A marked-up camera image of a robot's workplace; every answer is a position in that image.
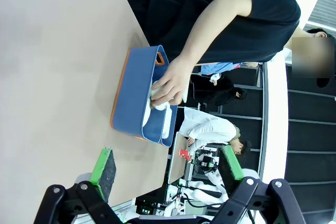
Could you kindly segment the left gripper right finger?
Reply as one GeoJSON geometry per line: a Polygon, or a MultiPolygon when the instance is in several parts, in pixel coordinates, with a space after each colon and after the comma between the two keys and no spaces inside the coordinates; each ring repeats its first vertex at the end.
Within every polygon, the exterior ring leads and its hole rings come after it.
{"type": "Polygon", "coordinates": [[[244,175],[231,146],[219,151],[219,173],[228,200],[220,207],[213,223],[239,223],[252,210],[260,212],[265,223],[305,223],[289,183],[273,179],[269,184],[259,178],[244,175]]]}

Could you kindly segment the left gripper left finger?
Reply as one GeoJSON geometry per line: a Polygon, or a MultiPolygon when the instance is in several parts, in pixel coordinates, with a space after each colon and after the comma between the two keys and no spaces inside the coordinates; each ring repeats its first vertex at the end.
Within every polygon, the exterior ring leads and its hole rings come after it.
{"type": "Polygon", "coordinates": [[[46,189],[34,223],[74,223],[85,214],[94,223],[121,223],[108,204],[116,171],[113,150],[103,148],[88,179],[67,189],[58,184],[46,189]]]}

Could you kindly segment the person's right hand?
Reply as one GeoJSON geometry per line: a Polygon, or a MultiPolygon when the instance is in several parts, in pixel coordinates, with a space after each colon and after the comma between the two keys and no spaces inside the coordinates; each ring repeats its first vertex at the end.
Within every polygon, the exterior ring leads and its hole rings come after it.
{"type": "Polygon", "coordinates": [[[185,90],[188,88],[192,63],[180,55],[168,66],[163,77],[153,83],[151,106],[159,106],[168,102],[170,105],[179,105],[182,102],[185,90]]]}

